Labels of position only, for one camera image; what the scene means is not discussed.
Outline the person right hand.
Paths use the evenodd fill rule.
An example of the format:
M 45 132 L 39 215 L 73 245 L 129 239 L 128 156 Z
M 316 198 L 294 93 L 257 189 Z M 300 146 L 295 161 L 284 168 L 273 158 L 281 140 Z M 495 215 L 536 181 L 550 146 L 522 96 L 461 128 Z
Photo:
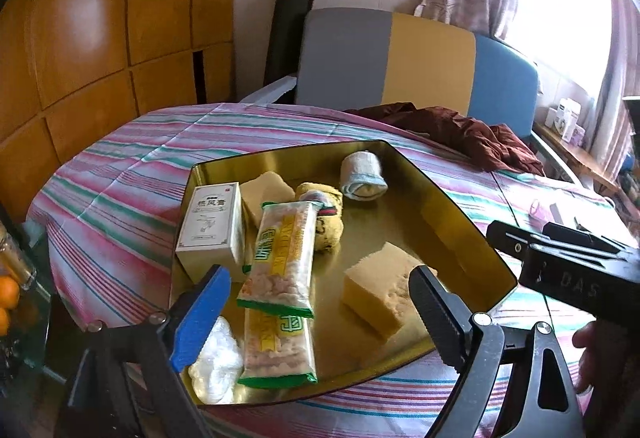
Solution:
M 597 322 L 590 321 L 577 330 L 572 337 L 575 348 L 582 350 L 582 357 L 578 363 L 578 377 L 574 382 L 577 394 L 588 390 L 596 376 L 596 330 Z

